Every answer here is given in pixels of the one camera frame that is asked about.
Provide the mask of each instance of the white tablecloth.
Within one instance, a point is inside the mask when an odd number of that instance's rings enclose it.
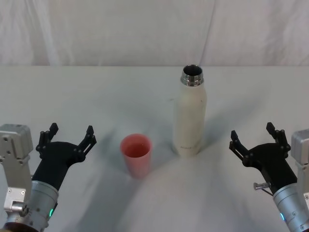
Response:
[[[204,68],[205,146],[190,159],[170,149],[180,67],[1,67],[0,123],[26,124],[34,146],[57,122],[55,141],[78,144],[88,125],[98,143],[73,165],[47,232],[287,232],[272,198],[254,191],[261,174],[228,149],[235,129],[245,146],[288,141],[309,128],[309,68]],[[134,132],[154,144],[152,172],[132,179],[119,152]],[[31,173],[40,163],[31,152]],[[294,160],[289,157],[294,171]],[[0,205],[6,181],[0,168]],[[2,210],[0,222],[6,213]]]

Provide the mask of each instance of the green led light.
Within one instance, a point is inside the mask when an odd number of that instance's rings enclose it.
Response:
[[[54,212],[54,209],[51,209],[51,210],[49,211],[49,217],[51,217],[51,216],[53,215],[53,212]]]

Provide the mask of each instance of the robotic arm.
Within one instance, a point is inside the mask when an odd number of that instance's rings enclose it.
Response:
[[[43,232],[57,207],[58,190],[69,167],[83,162],[96,144],[92,126],[79,145],[51,142],[58,126],[41,132],[36,150],[39,167],[33,177],[28,161],[33,149],[30,129],[24,125],[4,124],[0,127],[0,163],[4,167],[8,190],[4,210],[8,218],[4,229],[12,232]]]
[[[258,169],[265,183],[254,183],[271,196],[291,232],[309,232],[309,130],[295,132],[292,136],[291,155],[298,166],[298,179],[286,162],[288,151],[284,130],[276,130],[272,123],[266,127],[275,143],[258,145],[247,150],[236,132],[231,132],[230,149],[245,167]]]

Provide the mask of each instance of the white curtain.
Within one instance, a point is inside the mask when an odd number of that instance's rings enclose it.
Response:
[[[308,65],[307,0],[0,0],[1,65]]]

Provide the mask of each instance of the bottle opening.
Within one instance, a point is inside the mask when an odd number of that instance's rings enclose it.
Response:
[[[188,76],[198,76],[202,74],[203,70],[195,64],[190,64],[183,68],[183,72]]]

